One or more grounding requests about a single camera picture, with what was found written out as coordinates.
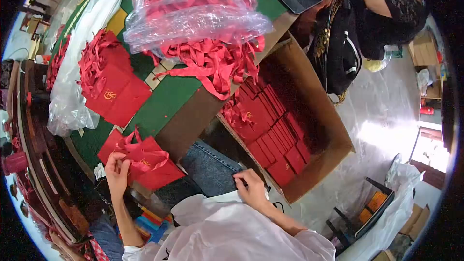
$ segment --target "black bag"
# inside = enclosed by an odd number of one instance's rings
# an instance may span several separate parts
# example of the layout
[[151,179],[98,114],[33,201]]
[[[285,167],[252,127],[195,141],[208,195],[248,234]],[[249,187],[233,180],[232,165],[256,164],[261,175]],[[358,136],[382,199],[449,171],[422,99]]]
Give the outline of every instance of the black bag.
[[333,0],[318,14],[316,35],[306,54],[322,86],[340,101],[361,69],[355,13],[349,0]]

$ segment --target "floor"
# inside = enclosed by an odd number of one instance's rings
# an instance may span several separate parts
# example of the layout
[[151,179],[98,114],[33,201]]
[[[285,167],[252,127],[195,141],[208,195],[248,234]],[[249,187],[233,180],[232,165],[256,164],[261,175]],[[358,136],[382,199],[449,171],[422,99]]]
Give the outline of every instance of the floor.
[[337,107],[353,142],[351,153],[316,188],[288,206],[275,189],[270,200],[284,204],[285,213],[308,228],[329,237],[327,219],[335,220],[337,206],[355,217],[372,194],[370,177],[383,183],[393,157],[409,160],[418,132],[420,96],[412,59],[392,59],[380,72],[363,69],[348,88],[345,102]]

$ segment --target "white shirt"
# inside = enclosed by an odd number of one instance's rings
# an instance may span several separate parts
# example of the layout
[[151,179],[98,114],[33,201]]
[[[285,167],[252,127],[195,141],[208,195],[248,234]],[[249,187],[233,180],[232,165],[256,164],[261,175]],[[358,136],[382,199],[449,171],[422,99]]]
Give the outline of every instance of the white shirt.
[[290,236],[242,203],[237,191],[211,198],[191,196],[171,213],[180,226],[161,246],[125,246],[123,260],[335,260],[335,248],[326,238],[311,230]]

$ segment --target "gold logo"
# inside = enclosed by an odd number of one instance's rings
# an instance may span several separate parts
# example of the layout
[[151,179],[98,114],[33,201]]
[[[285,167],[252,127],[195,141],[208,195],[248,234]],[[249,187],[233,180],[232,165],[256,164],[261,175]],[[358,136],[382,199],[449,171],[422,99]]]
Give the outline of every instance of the gold logo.
[[106,91],[105,92],[105,99],[107,100],[111,100],[111,99],[114,99],[116,98],[116,93],[113,93],[113,92],[110,92],[110,91]]

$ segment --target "green table mat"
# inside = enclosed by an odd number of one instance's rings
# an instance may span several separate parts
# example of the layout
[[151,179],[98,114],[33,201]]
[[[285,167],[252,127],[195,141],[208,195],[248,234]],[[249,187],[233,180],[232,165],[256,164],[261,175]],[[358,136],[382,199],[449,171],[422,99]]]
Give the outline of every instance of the green table mat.
[[[77,10],[73,12],[70,20],[65,26],[68,28],[73,16],[76,16]],[[133,10],[132,0],[122,0],[121,8],[130,14]],[[268,16],[271,21],[281,16],[286,9],[277,0],[258,0],[257,11]],[[125,28],[117,35],[118,39],[123,43],[124,48],[130,53],[129,46],[124,42],[123,32]],[[59,44],[55,46],[54,53],[58,50]],[[151,57],[143,54],[130,55],[131,63],[134,68],[134,74],[145,80],[149,73],[153,70],[153,61]],[[181,68],[184,65],[177,65],[174,68]],[[155,92],[143,104],[141,109],[135,114],[130,124],[124,131],[124,135],[130,134],[135,125],[139,128],[142,138],[147,136],[155,136],[174,116],[174,114],[190,99],[190,97],[200,88],[201,83],[194,77],[170,77],[166,76],[158,85]],[[71,139],[74,142],[76,150],[81,155],[82,159],[94,169],[100,162],[97,153],[103,143],[109,136],[113,125],[106,122],[102,117],[96,129],[84,128],[84,134],[81,137],[78,131],[71,133]]]

